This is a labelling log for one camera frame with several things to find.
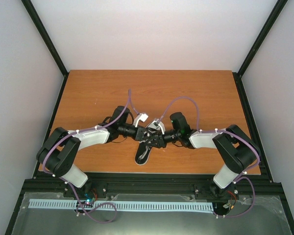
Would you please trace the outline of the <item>black white canvas sneaker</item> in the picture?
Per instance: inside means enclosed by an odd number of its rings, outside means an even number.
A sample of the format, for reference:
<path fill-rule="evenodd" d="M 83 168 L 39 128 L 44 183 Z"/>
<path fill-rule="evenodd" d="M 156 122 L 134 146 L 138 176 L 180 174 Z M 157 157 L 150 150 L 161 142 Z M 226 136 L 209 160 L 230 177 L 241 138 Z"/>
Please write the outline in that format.
<path fill-rule="evenodd" d="M 141 141 L 139 141 L 138 150 L 135 155 L 135 163 L 137 165 L 144 165 L 149 159 L 152 149 L 152 146 L 148 145 L 151 142 L 149 139 L 157 134 L 164 133 L 164 124 L 158 118 L 155 118 L 150 124 L 146 126 L 146 130 L 143 132 L 143 138 Z"/>

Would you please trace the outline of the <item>white shoelace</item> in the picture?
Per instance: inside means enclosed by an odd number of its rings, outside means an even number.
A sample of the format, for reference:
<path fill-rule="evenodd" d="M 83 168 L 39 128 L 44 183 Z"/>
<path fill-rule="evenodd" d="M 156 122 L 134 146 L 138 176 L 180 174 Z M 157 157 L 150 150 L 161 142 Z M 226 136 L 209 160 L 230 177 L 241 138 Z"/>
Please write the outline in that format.
<path fill-rule="evenodd" d="M 152 140 L 152 136 L 156 135 L 159 133 L 159 129 L 156 128 L 148 128 L 148 132 L 144 134 L 144 140 L 140 142 L 140 145 L 142 146 L 142 153 L 139 156 L 139 160 L 143 159 L 148 159 L 150 152 L 151 152 L 151 147 L 147 146 L 147 143 Z"/>

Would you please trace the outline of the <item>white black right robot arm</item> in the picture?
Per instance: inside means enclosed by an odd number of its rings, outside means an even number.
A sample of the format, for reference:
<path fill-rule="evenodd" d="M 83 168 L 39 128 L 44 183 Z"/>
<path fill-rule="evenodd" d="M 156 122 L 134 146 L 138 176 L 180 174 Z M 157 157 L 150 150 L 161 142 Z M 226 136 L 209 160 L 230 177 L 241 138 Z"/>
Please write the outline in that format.
<path fill-rule="evenodd" d="M 180 142 L 189 149 L 216 149 L 224 165 L 213 177 L 206 191 L 214 198 L 223 196 L 226 189 L 237 183 L 240 176 L 260 163 L 260 150 L 237 125 L 225 129 L 203 131 L 191 129 L 181 112 L 171 115 L 173 129 L 166 131 L 159 119 L 147 126 L 145 146 L 165 148 L 169 142 Z"/>

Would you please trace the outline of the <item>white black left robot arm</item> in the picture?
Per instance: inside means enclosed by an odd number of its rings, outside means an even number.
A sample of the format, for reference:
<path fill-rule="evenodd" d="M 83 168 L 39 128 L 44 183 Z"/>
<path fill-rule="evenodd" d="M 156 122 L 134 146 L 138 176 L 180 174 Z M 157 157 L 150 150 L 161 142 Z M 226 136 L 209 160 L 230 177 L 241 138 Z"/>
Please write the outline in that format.
<path fill-rule="evenodd" d="M 92 184 L 88 182 L 88 176 L 74 164 L 79 150 L 112 142 L 122 135 L 140 143 L 141 149 L 137 152 L 138 163 L 144 163 L 148 158 L 150 147 L 147 146 L 147 141 L 152 134 L 161 130 L 159 120 L 155 119 L 146 127 L 142 127 L 139 122 L 146 121 L 147 114 L 137 114 L 131 124 L 126 122 L 129 115 L 131 112 L 128 108 L 118 106 L 111 117 L 107 117 L 95 127 L 72 131 L 58 127 L 40 148 L 36 159 L 46 173 L 75 186 L 76 193 L 87 197 L 91 194 Z"/>

